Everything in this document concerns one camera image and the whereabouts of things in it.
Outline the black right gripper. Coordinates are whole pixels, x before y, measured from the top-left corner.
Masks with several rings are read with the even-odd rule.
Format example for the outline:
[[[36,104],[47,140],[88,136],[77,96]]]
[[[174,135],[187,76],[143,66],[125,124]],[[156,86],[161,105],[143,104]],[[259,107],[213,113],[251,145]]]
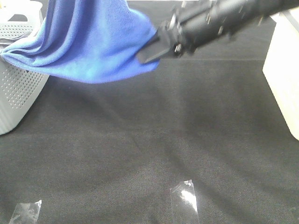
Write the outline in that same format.
[[[178,20],[178,14],[161,23],[155,35],[137,52],[140,63],[151,63],[162,58],[181,57],[184,54],[193,56],[196,49],[183,36],[183,28]]]

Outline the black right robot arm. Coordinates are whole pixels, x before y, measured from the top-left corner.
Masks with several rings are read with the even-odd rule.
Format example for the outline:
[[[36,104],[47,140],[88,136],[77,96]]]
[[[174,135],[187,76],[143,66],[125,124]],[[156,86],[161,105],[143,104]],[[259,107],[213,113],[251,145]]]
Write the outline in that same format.
[[[297,0],[199,0],[173,11],[138,51],[142,64],[164,57],[192,55],[223,35],[233,35],[253,20],[298,7]]]

